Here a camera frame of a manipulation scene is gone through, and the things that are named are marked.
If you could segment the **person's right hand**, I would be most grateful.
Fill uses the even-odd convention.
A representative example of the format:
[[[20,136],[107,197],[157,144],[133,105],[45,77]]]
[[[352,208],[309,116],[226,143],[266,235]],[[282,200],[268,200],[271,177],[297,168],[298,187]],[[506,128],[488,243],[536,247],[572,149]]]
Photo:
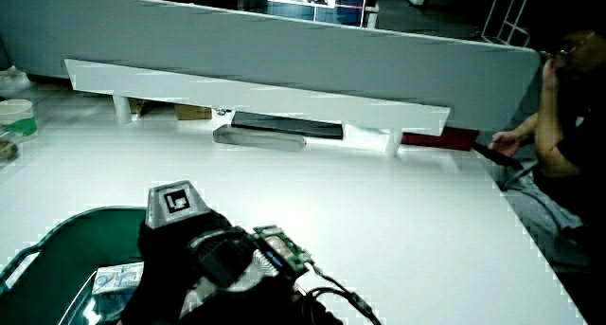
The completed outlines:
[[[188,181],[150,189],[141,281],[122,324],[308,324],[293,254],[232,225]]]

